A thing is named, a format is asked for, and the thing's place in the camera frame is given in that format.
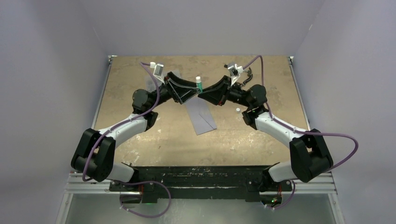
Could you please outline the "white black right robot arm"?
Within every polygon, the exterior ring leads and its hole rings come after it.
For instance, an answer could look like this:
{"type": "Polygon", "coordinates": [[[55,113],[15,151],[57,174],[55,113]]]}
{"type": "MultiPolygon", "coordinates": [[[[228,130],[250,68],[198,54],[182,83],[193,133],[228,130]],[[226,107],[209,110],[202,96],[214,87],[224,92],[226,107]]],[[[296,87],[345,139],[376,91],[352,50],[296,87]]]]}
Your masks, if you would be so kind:
{"type": "Polygon", "coordinates": [[[245,106],[242,117],[247,126],[261,131],[283,143],[290,151],[290,160],[276,163],[266,169],[258,185],[260,191],[273,190],[280,182],[298,179],[309,182],[333,166],[333,159],[321,132],[307,131],[283,123],[272,114],[268,106],[266,88],[255,84],[247,90],[240,85],[231,85],[230,78],[223,76],[220,81],[204,88],[198,97],[213,104],[223,106],[226,101],[245,106]]]}

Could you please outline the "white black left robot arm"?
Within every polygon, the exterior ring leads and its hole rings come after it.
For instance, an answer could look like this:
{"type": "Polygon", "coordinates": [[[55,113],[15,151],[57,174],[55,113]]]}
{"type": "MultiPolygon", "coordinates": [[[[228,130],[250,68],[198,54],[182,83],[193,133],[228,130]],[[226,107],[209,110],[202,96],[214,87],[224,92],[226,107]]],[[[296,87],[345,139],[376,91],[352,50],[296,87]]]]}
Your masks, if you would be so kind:
{"type": "Polygon", "coordinates": [[[132,96],[133,112],[125,119],[110,127],[100,130],[86,129],[78,143],[71,160],[71,166],[82,172],[83,181],[114,180],[128,191],[139,186],[139,178],[134,175],[136,170],[114,161],[116,148],[150,128],[156,122],[158,114],[154,108],[173,99],[183,104],[201,92],[197,82],[187,81],[169,72],[161,84],[156,84],[154,91],[137,89],[132,96]]]}

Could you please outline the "green white glue stick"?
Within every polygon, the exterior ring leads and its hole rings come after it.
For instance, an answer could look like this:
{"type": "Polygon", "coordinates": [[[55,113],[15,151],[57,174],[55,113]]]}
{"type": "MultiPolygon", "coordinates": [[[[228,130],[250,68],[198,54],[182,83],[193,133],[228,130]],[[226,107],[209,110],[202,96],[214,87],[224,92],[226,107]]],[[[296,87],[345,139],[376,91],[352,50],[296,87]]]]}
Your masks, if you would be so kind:
{"type": "Polygon", "coordinates": [[[203,87],[202,87],[202,80],[200,76],[196,77],[196,86],[199,89],[200,92],[203,92],[203,87]]]}

